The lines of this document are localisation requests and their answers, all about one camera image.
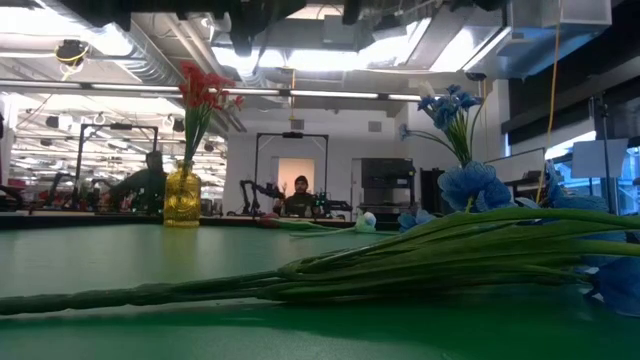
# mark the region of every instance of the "green table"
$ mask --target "green table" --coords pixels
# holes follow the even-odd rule
[[[239,275],[377,239],[159,225],[0,231],[0,296]],[[527,296],[322,307],[238,300],[0,318],[0,359],[640,358],[640,319],[587,304],[574,289],[520,291]]]

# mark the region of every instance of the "yellow vase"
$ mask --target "yellow vase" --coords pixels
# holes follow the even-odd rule
[[[167,176],[164,196],[164,225],[191,228],[200,225],[200,177],[193,173],[193,161],[178,160],[175,172]]]

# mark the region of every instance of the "ceiling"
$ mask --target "ceiling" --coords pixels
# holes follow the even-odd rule
[[[513,0],[514,3],[521,1],[525,0]],[[257,36],[249,58],[253,59],[251,69],[254,71],[251,71],[247,70],[248,60],[235,56],[229,36],[208,13],[188,14],[188,20],[183,21],[173,14],[136,13],[132,14],[131,32],[124,33],[115,25],[92,28],[54,0],[36,2],[45,9],[1,10],[3,16],[19,20],[0,24],[0,78],[176,85],[181,81],[180,63],[186,60],[207,72],[233,78],[239,87],[416,94],[418,84],[429,81],[437,93],[443,93],[450,84],[460,84],[464,90],[480,95],[478,83],[457,70],[488,42],[495,42],[495,37],[504,32],[507,21],[500,11],[487,13],[477,8],[463,8],[451,13],[439,8],[441,2],[438,1],[405,1],[400,2],[401,7],[391,8],[380,5],[384,2],[366,1],[361,20],[353,28],[346,28],[340,22],[342,7],[314,1],[274,24],[268,33]],[[401,29],[404,35],[374,41],[373,27],[383,15],[389,14],[399,14],[401,26],[394,29]],[[54,49],[65,39],[79,39],[90,45],[80,67],[62,65],[54,57]],[[266,51],[258,60],[263,44]],[[283,70],[282,65],[297,70]],[[472,70],[482,70],[478,66]],[[488,72],[489,84],[492,74],[499,76],[500,71]],[[16,175],[31,180],[37,177],[34,175],[38,173],[32,171],[37,167],[27,166],[34,160],[42,160],[47,167],[55,167],[54,170],[74,170],[80,124],[95,123],[99,114],[106,124],[157,126],[159,149],[167,156],[182,154],[179,140],[184,138],[183,133],[174,132],[171,126],[172,119],[184,116],[181,102],[176,99],[52,93],[8,94],[20,104],[15,149],[19,151],[16,154],[26,158],[13,162]],[[296,117],[310,119],[309,125],[318,132],[329,133],[345,126],[345,114],[351,118],[360,114],[363,119],[373,117],[387,121],[383,126],[386,129],[404,105],[305,97],[295,99],[294,111]],[[291,101],[288,98],[249,96],[244,107],[244,111],[231,119],[216,120],[216,124],[222,126],[213,127],[208,135],[216,150],[205,152],[201,145],[202,159],[221,167],[201,169],[201,176],[217,187],[224,183],[227,133],[238,129],[254,133],[289,126],[287,114],[291,112]],[[61,114],[71,122],[56,129],[46,125],[48,117]],[[367,132],[363,125],[366,122],[361,122],[362,126],[353,125],[356,123],[360,124],[354,121],[347,126],[349,136],[375,136]],[[101,135],[96,135],[84,148],[91,160],[83,161],[82,172],[101,171],[118,179],[140,169],[144,166],[142,154],[152,147],[144,140],[151,136],[141,130],[102,129]],[[41,144],[46,137],[53,140],[52,145]],[[116,139],[129,139],[129,148],[114,150],[113,146],[107,146],[107,140]],[[109,157],[122,160],[106,161]],[[166,160],[165,170],[170,170],[171,159]]]

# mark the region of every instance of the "glass vase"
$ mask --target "glass vase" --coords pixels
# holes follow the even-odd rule
[[[200,225],[200,185],[200,177],[193,173],[193,161],[178,160],[176,171],[167,176],[165,226],[192,228]]]

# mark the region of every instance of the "green tabletop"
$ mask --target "green tabletop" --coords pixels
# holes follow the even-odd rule
[[[0,296],[272,270],[379,237],[159,225],[0,231]],[[639,359],[640,319],[575,289],[332,306],[255,300],[0,318],[0,359]]]

